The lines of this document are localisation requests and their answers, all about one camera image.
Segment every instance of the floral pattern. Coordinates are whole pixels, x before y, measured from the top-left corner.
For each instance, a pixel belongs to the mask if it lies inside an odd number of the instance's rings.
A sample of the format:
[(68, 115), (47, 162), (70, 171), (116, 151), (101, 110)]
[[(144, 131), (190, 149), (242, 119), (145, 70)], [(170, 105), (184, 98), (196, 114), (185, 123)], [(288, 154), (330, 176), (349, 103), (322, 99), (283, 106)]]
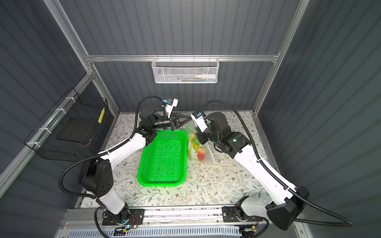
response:
[[(258, 152), (267, 160), (250, 112), (239, 112), (256, 143)], [(232, 131), (246, 135), (234, 112), (223, 112)], [(127, 138), (134, 126), (134, 114), (120, 114), (106, 148)], [(185, 181), (177, 187), (144, 187), (137, 180), (143, 149), (134, 152), (113, 171), (116, 192), (129, 206), (179, 206), (204, 204), (233, 204), (242, 196), (266, 198), (268, 193), (262, 185), (227, 154), (218, 153), (209, 142), (215, 165), (205, 165), (187, 158)], [(90, 198), (84, 198), (82, 208), (98, 207)]]

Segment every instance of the yellow tag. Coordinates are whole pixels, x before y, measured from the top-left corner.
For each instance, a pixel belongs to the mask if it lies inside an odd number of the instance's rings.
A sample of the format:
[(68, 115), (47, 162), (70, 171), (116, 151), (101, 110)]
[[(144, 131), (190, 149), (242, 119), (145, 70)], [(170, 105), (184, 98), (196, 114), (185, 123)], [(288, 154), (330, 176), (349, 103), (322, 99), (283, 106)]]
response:
[(98, 119), (98, 123), (99, 123), (99, 124), (102, 122), (103, 115), (104, 115), (104, 108), (102, 109), (102, 112), (101, 112), (101, 114), (99, 115), (99, 119)]

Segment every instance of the perforated basket bottom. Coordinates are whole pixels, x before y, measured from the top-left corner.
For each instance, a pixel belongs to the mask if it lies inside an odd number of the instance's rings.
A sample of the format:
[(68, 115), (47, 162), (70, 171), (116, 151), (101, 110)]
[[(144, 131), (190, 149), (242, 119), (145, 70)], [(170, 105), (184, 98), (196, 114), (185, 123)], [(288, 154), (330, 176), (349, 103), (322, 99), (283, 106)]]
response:
[(177, 186), (186, 175), (187, 136), (182, 130), (159, 132), (143, 150), (138, 181), (143, 186)]

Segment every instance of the black wire basket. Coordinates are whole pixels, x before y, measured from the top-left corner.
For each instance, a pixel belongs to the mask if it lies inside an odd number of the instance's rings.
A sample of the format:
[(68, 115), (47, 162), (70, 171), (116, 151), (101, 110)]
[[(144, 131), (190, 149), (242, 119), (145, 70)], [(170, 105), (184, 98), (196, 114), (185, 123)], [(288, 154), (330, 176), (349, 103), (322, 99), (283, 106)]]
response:
[(24, 144), (41, 158), (79, 161), (99, 151), (94, 139), (108, 104), (105, 98), (75, 94), (37, 135), (29, 136)]

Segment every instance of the white mesh basket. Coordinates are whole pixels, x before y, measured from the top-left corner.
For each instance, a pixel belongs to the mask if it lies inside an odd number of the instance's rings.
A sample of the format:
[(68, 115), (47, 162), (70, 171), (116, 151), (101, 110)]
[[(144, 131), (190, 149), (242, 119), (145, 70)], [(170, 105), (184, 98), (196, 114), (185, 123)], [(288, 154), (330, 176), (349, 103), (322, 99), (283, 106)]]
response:
[(216, 83), (218, 59), (212, 61), (152, 60), (156, 83)]

